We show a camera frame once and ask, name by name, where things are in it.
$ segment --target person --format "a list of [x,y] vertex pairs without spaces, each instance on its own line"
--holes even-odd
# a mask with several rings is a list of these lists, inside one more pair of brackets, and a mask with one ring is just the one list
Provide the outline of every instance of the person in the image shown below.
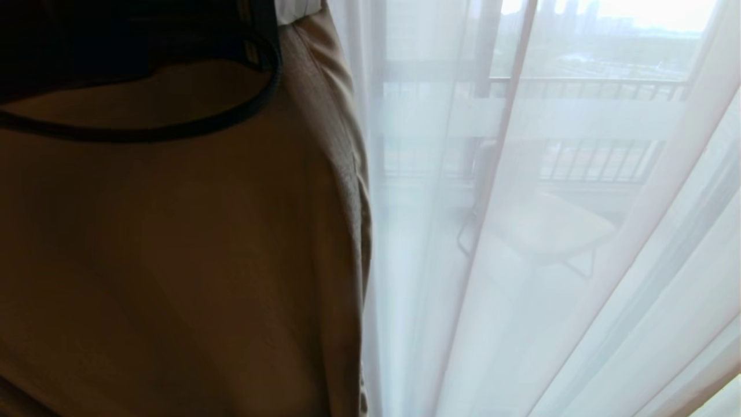
[[[232,128],[152,144],[0,129],[0,415],[362,416],[365,151],[326,2],[279,28],[285,73]],[[150,128],[266,75],[173,65],[4,111]]]

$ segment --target white chair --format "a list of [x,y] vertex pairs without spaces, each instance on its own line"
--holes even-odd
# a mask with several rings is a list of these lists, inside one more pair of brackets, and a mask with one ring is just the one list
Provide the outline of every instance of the white chair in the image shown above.
[[[594,269],[597,247],[609,240],[613,223],[583,207],[538,189],[545,142],[522,140],[507,144],[496,167],[496,183],[488,207],[487,232],[535,266],[561,263],[583,278]],[[476,153],[474,204],[458,234],[459,248],[470,255],[462,241],[467,227],[483,221],[485,183],[492,175],[495,142],[484,142]],[[570,260],[591,254],[590,271],[584,273]]]

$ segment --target black strap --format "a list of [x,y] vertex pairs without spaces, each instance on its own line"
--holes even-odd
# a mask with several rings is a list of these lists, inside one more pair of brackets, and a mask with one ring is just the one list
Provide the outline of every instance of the black strap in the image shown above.
[[45,122],[17,114],[0,111],[0,128],[38,134],[76,142],[154,143],[187,139],[212,134],[229,128],[257,114],[275,94],[282,74],[282,58],[278,45],[269,42],[251,26],[224,19],[168,19],[154,23],[158,30],[195,30],[202,32],[214,28],[235,30],[251,42],[270,63],[272,74],[268,83],[252,99],[227,111],[192,122],[151,129],[83,128],[60,123]]

